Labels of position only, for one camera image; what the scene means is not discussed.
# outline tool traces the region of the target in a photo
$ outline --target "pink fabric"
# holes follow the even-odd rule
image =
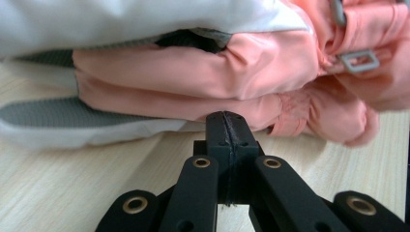
[[[395,0],[343,0],[346,27],[332,20],[328,1],[292,0],[309,15],[318,35],[319,74],[333,73],[371,107],[410,108],[409,9]],[[359,73],[346,72],[338,54],[371,49],[381,65]]]
[[[273,136],[306,132],[347,146],[367,143],[379,127],[373,109],[410,107],[408,9],[390,0],[344,0],[342,27],[328,1],[291,2],[313,33],[235,34],[218,54],[154,44],[77,50],[79,95],[101,110],[193,121],[228,110]],[[348,73],[337,56],[367,48],[381,66]]]
[[[84,73],[118,86],[248,100],[299,89],[313,80],[318,72],[315,48],[309,32],[289,31],[235,34],[218,54],[149,44],[78,50],[73,58]]]

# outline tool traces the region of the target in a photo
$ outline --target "black plastic part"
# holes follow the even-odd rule
[[[249,219],[255,232],[280,231],[278,224],[271,212],[249,205]]]
[[[219,203],[249,204],[253,162],[259,156],[247,121],[231,112],[216,112],[206,119],[207,155],[220,164]]]
[[[218,162],[207,156],[186,160],[175,185],[161,232],[216,231]]]
[[[333,209],[352,231],[410,231],[407,224],[379,202],[356,191],[338,193]]]
[[[266,156],[255,164],[258,191],[280,231],[349,231],[285,160]]]
[[[124,211],[124,205],[129,199],[142,197],[146,199],[145,209],[136,214],[128,214]],[[148,191],[133,190],[118,197],[100,221],[97,232],[112,231],[156,231],[156,213],[159,207],[157,197]]]
[[[147,204],[130,214],[124,206],[138,208],[133,197]],[[285,160],[264,156],[245,119],[230,112],[207,118],[206,141],[194,141],[177,185],[157,197],[142,190],[123,194],[97,231],[212,232],[218,202],[249,204],[256,232],[410,231],[367,195],[342,192],[334,203],[320,198]]]

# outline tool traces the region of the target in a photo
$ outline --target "metal buckle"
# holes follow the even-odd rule
[[[346,68],[349,72],[352,73],[359,73],[364,71],[369,71],[376,69],[380,66],[380,62],[377,59],[376,55],[371,50],[363,50],[363,51],[355,51],[346,54],[341,54],[338,56],[343,64],[344,68]],[[354,65],[350,62],[352,59],[357,58],[367,58],[369,62],[359,65]]]
[[[407,8],[410,9],[410,0],[397,0],[396,2],[404,3],[407,6]],[[330,4],[335,23],[338,26],[346,26],[347,20],[346,15],[344,14],[342,0],[331,0]]]

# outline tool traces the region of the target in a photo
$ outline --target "brass screw hole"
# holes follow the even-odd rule
[[[144,211],[147,206],[147,198],[143,196],[134,196],[124,202],[123,210],[129,215],[135,215]]]
[[[199,158],[193,161],[193,165],[195,167],[199,167],[199,168],[204,168],[207,167],[211,164],[211,162],[208,159],[204,159],[204,158]]]
[[[350,196],[347,198],[346,202],[352,210],[362,215],[374,216],[377,213],[376,208],[372,204],[359,197]]]
[[[270,167],[270,168],[280,168],[281,167],[281,163],[276,159],[264,159],[263,164],[265,164],[265,166]]]

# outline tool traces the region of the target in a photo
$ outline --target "wooden table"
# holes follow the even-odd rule
[[[74,95],[39,84],[0,64],[0,106]],[[349,149],[301,135],[255,134],[266,154],[287,160],[320,196],[368,194],[404,218],[409,115],[386,113],[369,145]],[[93,231],[122,193],[159,194],[174,185],[193,140],[203,132],[165,132],[148,139],[78,150],[31,151],[0,138],[0,231]],[[247,207],[220,206],[218,230],[252,231]]]

